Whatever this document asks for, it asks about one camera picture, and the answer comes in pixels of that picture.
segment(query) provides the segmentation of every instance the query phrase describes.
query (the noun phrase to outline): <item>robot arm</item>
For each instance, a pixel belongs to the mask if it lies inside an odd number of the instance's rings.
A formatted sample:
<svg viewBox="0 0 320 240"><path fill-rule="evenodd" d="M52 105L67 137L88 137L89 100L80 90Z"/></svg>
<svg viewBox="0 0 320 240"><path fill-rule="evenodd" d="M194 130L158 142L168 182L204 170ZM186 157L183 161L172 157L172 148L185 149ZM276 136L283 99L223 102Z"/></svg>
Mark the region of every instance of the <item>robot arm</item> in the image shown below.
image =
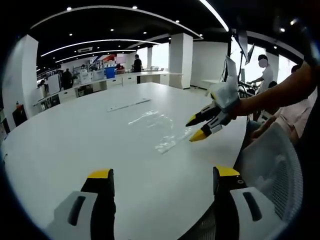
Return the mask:
<svg viewBox="0 0 320 240"><path fill-rule="evenodd" d="M227 125L231 118L228 112L238 103L238 80L235 77L228 77L226 82L214 84L209 88L212 103L200 112L193 115L186 127L209 121L203 125L191 138L190 142L206 139Z"/></svg>

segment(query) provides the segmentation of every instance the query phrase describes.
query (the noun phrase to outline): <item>mesh chair back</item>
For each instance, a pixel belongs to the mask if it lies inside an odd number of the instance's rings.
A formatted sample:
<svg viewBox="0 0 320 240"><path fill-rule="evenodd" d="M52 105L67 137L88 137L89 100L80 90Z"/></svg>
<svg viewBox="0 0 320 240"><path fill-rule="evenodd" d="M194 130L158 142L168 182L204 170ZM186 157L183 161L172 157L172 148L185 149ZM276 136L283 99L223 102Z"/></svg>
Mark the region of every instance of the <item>mesh chair back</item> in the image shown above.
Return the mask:
<svg viewBox="0 0 320 240"><path fill-rule="evenodd" d="M283 129L274 123L245 148L234 166L248 187L255 187L289 223L301 207L303 177L296 151Z"/></svg>

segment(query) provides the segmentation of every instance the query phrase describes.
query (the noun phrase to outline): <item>blue bin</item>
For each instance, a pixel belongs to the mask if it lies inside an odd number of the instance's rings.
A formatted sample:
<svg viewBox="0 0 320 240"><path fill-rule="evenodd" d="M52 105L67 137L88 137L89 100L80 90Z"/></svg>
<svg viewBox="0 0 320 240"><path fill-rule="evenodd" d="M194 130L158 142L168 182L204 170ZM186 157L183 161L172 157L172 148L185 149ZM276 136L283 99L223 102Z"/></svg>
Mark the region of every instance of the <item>blue bin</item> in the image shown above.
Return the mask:
<svg viewBox="0 0 320 240"><path fill-rule="evenodd" d="M104 73L107 79L114 79L116 76L116 67L114 66L105 67Z"/></svg>

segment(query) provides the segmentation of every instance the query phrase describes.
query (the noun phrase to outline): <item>person in black shirt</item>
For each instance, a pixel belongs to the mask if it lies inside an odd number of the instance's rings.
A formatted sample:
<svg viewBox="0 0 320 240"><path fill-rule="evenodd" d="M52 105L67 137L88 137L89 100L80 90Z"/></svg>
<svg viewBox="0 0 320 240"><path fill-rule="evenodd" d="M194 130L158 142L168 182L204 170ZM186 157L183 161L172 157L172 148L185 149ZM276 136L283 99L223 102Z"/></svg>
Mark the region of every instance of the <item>person in black shirt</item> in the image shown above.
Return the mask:
<svg viewBox="0 0 320 240"><path fill-rule="evenodd" d="M64 90L72 88L74 84L74 79L72 77L71 72L69 72L69 68L65 70L65 72L62 74L62 87Z"/></svg>
<svg viewBox="0 0 320 240"><path fill-rule="evenodd" d="M141 69L142 69L142 62L141 62L138 54L136 54L134 56L134 58L135 58L135 60L134 60L134 63L133 63L133 72L134 73L139 73L139 72L141 72ZM136 77L136 81L137 81L138 84L140 84L140 82L141 82L140 76Z"/></svg>

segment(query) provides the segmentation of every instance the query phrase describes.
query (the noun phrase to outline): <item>white pillar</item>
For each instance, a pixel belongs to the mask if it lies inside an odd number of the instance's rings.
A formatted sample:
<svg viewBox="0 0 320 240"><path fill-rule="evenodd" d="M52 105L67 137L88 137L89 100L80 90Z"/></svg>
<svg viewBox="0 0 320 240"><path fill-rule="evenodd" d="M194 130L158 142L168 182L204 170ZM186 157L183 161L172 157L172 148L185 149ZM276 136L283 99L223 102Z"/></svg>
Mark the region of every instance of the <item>white pillar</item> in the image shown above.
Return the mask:
<svg viewBox="0 0 320 240"><path fill-rule="evenodd" d="M268 58L268 62L271 65L271 69L273 71L273 81L277 82L279 72L279 56L267 52L266 57Z"/></svg>
<svg viewBox="0 0 320 240"><path fill-rule="evenodd" d="M169 70L172 73L183 74L182 88L190 88L193 56L193 37L185 33L171 36L169 51Z"/></svg>
<svg viewBox="0 0 320 240"><path fill-rule="evenodd" d="M16 127L12 113L16 110L17 102L24 106L28 119L34 115L37 50L38 42L26 35L16 43L6 63L2 82L2 100L11 131Z"/></svg>
<svg viewBox="0 0 320 240"><path fill-rule="evenodd" d="M150 69L152 67L152 47L148 47L147 52L147 69Z"/></svg>

